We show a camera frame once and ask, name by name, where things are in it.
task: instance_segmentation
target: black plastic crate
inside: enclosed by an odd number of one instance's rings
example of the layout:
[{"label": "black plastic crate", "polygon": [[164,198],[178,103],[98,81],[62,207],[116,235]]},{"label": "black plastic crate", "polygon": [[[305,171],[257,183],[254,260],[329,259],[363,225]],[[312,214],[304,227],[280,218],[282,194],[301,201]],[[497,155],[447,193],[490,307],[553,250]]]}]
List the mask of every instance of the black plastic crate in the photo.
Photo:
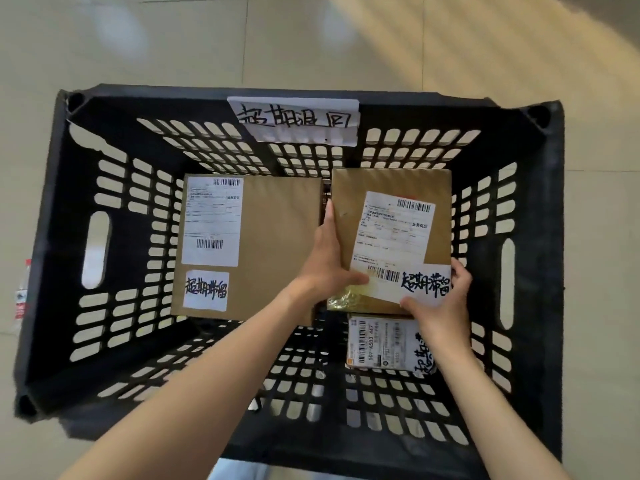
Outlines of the black plastic crate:
[{"label": "black plastic crate", "polygon": [[[358,145],[257,143],[230,95],[358,99]],[[452,252],[474,275],[473,348],[560,458],[558,102],[503,109],[432,93],[61,91],[15,366],[16,415],[57,417],[69,436],[94,440],[238,325],[170,315],[185,173],[320,176],[330,194],[336,166],[452,170]],[[111,227],[102,282],[89,290],[82,273],[96,212]],[[225,456],[364,478],[485,478],[441,375],[347,369],[346,334],[346,316],[326,311],[295,330]]]}]

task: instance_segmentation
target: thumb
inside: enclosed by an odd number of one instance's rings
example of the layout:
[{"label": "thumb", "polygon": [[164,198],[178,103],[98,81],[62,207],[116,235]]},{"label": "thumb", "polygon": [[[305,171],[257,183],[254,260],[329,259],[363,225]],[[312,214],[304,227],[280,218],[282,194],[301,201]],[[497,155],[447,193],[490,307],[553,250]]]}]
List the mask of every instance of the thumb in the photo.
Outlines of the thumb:
[{"label": "thumb", "polygon": [[433,311],[432,307],[424,305],[410,296],[402,298],[400,300],[400,306],[411,313],[415,318],[428,317]]},{"label": "thumb", "polygon": [[366,285],[369,282],[369,275],[359,271],[348,271],[348,285]]}]

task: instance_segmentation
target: finger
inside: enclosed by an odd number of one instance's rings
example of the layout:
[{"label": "finger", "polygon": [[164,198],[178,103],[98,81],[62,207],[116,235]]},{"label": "finger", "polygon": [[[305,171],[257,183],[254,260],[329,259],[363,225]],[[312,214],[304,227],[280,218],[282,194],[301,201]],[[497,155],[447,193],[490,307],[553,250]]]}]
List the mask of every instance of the finger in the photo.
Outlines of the finger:
[{"label": "finger", "polygon": [[369,275],[359,271],[348,271],[348,284],[350,285],[366,285],[369,282]]},{"label": "finger", "polygon": [[428,316],[433,311],[432,307],[424,305],[423,303],[416,301],[410,296],[405,296],[404,298],[402,298],[400,300],[400,306],[416,318],[418,318],[418,316]]},{"label": "finger", "polygon": [[462,263],[455,258],[451,258],[451,282],[453,283],[453,290],[449,294],[455,297],[466,296],[471,286],[471,273],[467,271],[467,268],[462,266]]},{"label": "finger", "polygon": [[324,208],[324,224],[332,223],[333,220],[333,202],[331,199],[329,199],[326,201],[326,206]]}]

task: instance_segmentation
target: beige floor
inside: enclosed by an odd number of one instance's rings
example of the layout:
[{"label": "beige floor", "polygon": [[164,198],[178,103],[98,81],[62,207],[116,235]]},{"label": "beige floor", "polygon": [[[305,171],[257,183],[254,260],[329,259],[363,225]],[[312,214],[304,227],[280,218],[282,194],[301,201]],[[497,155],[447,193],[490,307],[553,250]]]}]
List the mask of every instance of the beige floor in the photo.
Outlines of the beige floor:
[{"label": "beige floor", "polygon": [[[0,330],[11,329],[31,252],[58,88],[424,90],[502,105],[559,98],[564,462],[580,480],[638,479],[639,18],[634,0],[0,0]],[[15,338],[0,335],[0,477],[53,479],[87,444],[54,422],[11,417],[14,352]]]}]

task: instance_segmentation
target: white paper label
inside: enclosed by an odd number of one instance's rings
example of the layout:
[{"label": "white paper label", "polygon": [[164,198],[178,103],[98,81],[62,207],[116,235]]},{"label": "white paper label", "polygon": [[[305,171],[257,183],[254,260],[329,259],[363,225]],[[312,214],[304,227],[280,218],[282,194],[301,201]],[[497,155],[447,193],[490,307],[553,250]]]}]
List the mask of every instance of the white paper label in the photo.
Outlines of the white paper label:
[{"label": "white paper label", "polygon": [[436,371],[416,320],[357,315],[349,318],[347,365],[425,374]]},{"label": "white paper label", "polygon": [[360,103],[356,99],[227,98],[238,121],[257,141],[356,146]]},{"label": "white paper label", "polygon": [[187,271],[183,306],[199,310],[227,311],[229,273],[192,269]]},{"label": "white paper label", "polygon": [[189,177],[182,263],[237,266],[244,179]]},{"label": "white paper label", "polygon": [[378,269],[369,284],[358,287],[358,293],[400,303],[411,296],[425,305],[438,306],[451,289],[451,266],[444,264],[400,264]]}]

